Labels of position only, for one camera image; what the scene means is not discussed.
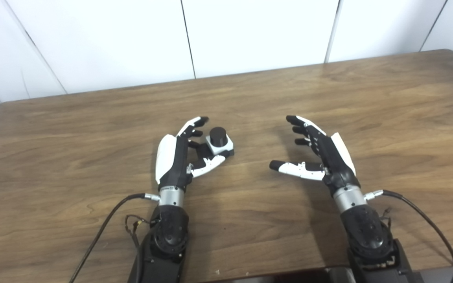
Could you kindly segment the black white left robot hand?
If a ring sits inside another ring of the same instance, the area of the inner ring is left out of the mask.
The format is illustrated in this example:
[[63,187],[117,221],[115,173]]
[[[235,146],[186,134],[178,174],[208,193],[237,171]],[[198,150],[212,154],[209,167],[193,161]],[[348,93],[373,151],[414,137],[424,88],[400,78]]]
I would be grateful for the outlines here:
[[201,137],[203,127],[209,118],[198,116],[187,121],[178,134],[165,135],[157,150],[156,182],[158,190],[177,187],[186,190],[194,178],[205,175],[219,167],[234,155],[234,143],[222,127],[214,127],[205,137],[204,143],[191,140]]

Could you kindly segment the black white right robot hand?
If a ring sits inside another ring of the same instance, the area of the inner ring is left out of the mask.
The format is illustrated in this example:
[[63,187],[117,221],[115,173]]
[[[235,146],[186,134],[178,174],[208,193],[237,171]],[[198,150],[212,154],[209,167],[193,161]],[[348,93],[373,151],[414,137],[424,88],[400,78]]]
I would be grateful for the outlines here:
[[295,144],[310,147],[321,163],[272,160],[269,164],[271,170],[302,179],[323,181],[331,195],[345,187],[360,187],[350,154],[338,133],[328,136],[311,120],[298,115],[288,115],[286,120],[293,125],[294,133],[304,136],[295,139]]

